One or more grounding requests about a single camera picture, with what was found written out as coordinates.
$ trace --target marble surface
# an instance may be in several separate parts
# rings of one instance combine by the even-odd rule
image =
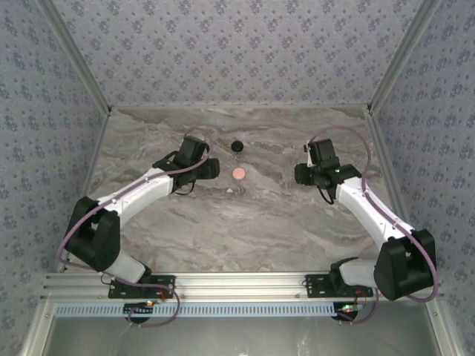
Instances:
[[[141,176],[180,147],[183,134],[210,136],[220,160],[217,179],[172,194],[144,209],[122,229],[122,248],[154,271],[327,270],[345,257],[376,255],[376,246],[342,205],[328,205],[316,188],[295,183],[303,144],[328,124],[357,128],[368,140],[360,110],[330,108],[130,109],[109,119],[90,196],[101,197]],[[362,170],[363,145],[331,131],[342,163]],[[240,154],[231,143],[244,143]],[[381,170],[369,172],[373,190],[388,201]],[[244,180],[232,178],[242,167]]]

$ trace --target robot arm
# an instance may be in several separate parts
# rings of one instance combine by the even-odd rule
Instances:
[[[194,184],[197,179],[216,178],[220,173],[217,159],[208,159],[191,171],[173,174],[199,162],[208,149],[204,141],[187,136],[179,151],[155,162],[151,169],[131,184],[98,200],[88,197],[80,199],[74,207],[68,231],[89,211],[104,202],[111,202],[76,230],[65,249],[96,271],[109,273],[130,283],[139,282],[150,270],[120,248],[121,227],[147,205],[184,185]]]
[[[432,274],[421,252],[370,204],[363,192],[361,174],[352,165],[340,165],[331,140],[311,142],[305,149],[307,164],[295,166],[296,182],[316,185],[328,203],[337,200],[346,206],[370,233],[379,250],[377,261],[350,258],[333,263],[330,279],[335,290],[345,295],[349,286],[368,286],[378,288],[387,299],[395,300],[432,286]],[[411,231],[435,265],[432,235],[427,230],[415,231],[369,188],[365,192],[391,220]]]

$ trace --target black puck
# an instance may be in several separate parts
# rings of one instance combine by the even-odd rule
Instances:
[[[241,141],[234,141],[231,144],[233,152],[241,152],[244,149],[244,144]]]

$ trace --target blue patterned wall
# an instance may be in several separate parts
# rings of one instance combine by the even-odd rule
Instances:
[[[365,103],[421,0],[55,0],[112,105]]]
[[[96,109],[34,0],[0,1],[0,355],[17,355],[94,151]]]
[[[444,290],[475,355],[475,3],[443,0],[377,114],[410,221],[437,240]]]

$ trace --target pink round object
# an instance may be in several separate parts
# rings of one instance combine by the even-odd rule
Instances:
[[[236,180],[242,180],[246,176],[244,168],[237,167],[232,171],[232,177]]]

